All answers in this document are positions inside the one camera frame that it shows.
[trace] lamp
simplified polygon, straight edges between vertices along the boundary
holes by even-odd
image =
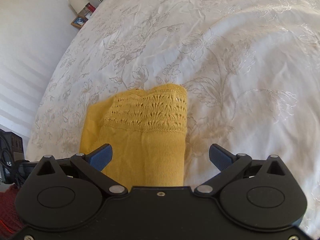
[[[88,0],[69,0],[70,5],[79,13],[89,3]]]

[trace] picture frame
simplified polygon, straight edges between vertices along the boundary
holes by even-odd
[[[87,18],[78,15],[71,23],[72,26],[77,27],[79,29],[81,29],[83,27],[83,25],[88,21]]]
[[[84,7],[82,11],[78,13],[78,15],[85,17],[89,20],[92,15],[92,11],[90,11],[87,7]]]

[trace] yellow sweater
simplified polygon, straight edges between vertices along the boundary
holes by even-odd
[[[88,108],[80,152],[113,149],[102,171],[124,185],[182,186],[187,133],[186,90],[167,84],[129,90]]]

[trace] white bedspread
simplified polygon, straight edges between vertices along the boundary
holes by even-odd
[[[320,237],[320,0],[105,0],[55,70],[27,158],[71,156],[87,106],[163,83],[188,90],[185,184],[218,171],[218,143],[282,157]]]

